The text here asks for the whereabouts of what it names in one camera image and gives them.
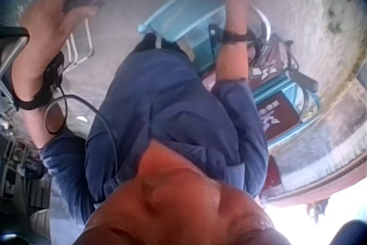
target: leg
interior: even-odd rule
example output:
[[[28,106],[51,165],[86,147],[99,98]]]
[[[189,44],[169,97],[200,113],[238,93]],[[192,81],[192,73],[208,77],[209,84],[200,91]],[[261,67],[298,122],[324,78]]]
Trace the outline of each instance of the leg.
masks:
[[[186,57],[188,56],[177,44],[177,42],[169,42],[162,38],[162,49],[170,49],[174,50],[178,53],[184,54]]]
[[[130,54],[155,49],[156,41],[157,41],[157,36],[154,33],[148,33],[144,36],[143,40],[139,42],[139,44],[135,47],[135,49]]]

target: sky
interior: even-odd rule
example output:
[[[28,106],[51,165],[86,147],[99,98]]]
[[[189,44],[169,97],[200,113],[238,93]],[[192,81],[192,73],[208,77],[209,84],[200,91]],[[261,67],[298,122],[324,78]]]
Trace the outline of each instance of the sky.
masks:
[[[287,208],[268,205],[266,212],[292,245],[329,244],[345,223],[354,219],[367,222],[367,178],[332,195],[318,225],[307,215],[304,204]]]

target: hand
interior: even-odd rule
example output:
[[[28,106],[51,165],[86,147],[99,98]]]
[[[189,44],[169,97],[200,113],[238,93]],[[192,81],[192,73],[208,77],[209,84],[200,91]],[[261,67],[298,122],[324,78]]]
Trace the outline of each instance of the hand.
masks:
[[[246,34],[249,0],[225,0],[226,29]]]
[[[95,7],[76,7],[63,12],[66,0],[34,0],[21,17],[30,40],[13,64],[12,79],[17,96],[32,97],[42,87],[42,76],[48,64],[63,47],[73,29],[96,13]]]

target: shirt sleeve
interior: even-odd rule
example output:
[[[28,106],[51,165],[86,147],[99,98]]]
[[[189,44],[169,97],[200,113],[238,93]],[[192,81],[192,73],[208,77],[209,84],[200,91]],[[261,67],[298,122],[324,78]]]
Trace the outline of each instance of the shirt sleeve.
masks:
[[[251,89],[244,80],[220,80],[212,94],[222,103],[239,138],[245,165],[244,190],[256,197],[263,188],[269,162],[268,146]]]
[[[85,224],[95,210],[85,177],[85,139],[66,130],[42,149],[41,157],[61,190],[70,216]]]

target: blue panel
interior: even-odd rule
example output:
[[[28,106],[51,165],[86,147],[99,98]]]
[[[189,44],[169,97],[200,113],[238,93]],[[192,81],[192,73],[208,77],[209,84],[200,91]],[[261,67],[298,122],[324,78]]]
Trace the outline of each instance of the blue panel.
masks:
[[[360,83],[367,89],[367,64],[365,63],[357,76]]]

